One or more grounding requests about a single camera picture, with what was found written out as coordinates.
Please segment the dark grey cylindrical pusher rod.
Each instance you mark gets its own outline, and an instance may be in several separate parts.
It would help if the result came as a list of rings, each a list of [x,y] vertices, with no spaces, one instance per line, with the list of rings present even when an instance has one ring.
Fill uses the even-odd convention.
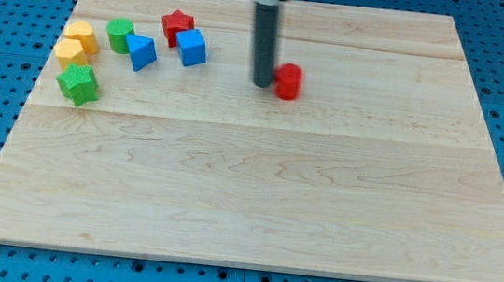
[[[279,6],[255,4],[252,80],[260,88],[273,83]]]

